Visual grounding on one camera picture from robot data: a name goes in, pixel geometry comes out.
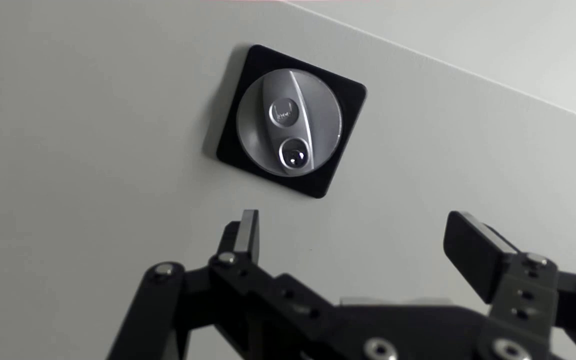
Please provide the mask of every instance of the circular metal plate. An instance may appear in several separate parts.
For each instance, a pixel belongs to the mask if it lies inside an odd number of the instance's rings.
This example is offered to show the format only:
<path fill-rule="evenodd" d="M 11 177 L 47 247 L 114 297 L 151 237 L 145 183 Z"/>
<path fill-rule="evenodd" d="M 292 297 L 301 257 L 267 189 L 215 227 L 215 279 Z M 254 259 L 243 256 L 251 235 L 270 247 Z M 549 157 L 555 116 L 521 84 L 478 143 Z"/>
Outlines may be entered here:
<path fill-rule="evenodd" d="M 270 108 L 263 103 L 263 84 L 268 76 L 290 76 L 301 89 L 305 108 L 292 100 L 274 102 Z M 281 149 L 268 139 L 268 123 L 290 128 L 301 113 L 306 113 L 310 128 L 312 153 L 301 152 L 299 141 L 286 138 Z M 343 135 L 343 109 L 335 91 L 321 77 L 303 69 L 274 69 L 248 86 L 237 113 L 237 132 L 246 153 L 267 172 L 285 177 L 306 176 L 331 160 Z M 299 167 L 303 160 L 312 155 L 310 167 Z"/>

